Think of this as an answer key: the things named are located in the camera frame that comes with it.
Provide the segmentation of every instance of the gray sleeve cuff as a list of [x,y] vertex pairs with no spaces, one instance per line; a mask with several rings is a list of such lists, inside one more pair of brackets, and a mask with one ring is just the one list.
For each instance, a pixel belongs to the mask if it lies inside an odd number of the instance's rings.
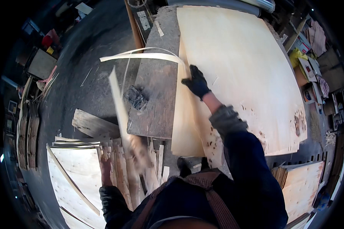
[[229,133],[247,131],[247,122],[239,118],[239,114],[233,110],[233,106],[221,106],[209,118],[212,126],[218,131],[220,137],[224,138]]

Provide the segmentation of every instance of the yellow bag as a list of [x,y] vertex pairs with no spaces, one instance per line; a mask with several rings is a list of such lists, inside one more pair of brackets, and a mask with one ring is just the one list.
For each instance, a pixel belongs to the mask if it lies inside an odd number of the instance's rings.
[[292,53],[289,55],[289,60],[290,60],[290,63],[292,64],[293,68],[295,68],[295,67],[297,67],[299,65],[298,58],[302,58],[302,59],[308,60],[308,57],[307,57],[306,54],[304,54],[301,51],[299,51],[298,48],[294,48]]

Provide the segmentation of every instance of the dark jacket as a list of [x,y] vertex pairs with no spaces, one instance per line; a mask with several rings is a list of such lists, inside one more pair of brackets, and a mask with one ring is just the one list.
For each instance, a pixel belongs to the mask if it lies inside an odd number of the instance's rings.
[[[232,106],[220,107],[211,117],[225,146],[225,159],[233,180],[221,174],[213,182],[240,228],[284,228],[288,221],[282,190],[272,176],[260,141],[247,132]],[[157,228],[165,219],[193,217],[218,227],[205,191],[179,179],[169,179],[157,196],[144,228]],[[118,188],[101,187],[106,228],[131,228],[149,197],[130,211]]]

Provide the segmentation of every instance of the black glove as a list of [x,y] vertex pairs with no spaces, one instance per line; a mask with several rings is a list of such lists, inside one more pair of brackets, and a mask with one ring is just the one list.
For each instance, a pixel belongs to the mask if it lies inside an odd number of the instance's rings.
[[182,79],[181,83],[202,100],[202,97],[211,90],[208,88],[204,75],[195,65],[190,65],[190,72],[191,79]]

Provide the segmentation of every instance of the red object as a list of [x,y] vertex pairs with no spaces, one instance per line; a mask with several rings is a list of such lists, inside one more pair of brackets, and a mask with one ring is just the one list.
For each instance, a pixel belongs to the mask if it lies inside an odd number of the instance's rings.
[[50,47],[52,44],[53,40],[51,39],[50,36],[46,35],[43,39],[42,39],[42,45],[45,46],[46,48]]

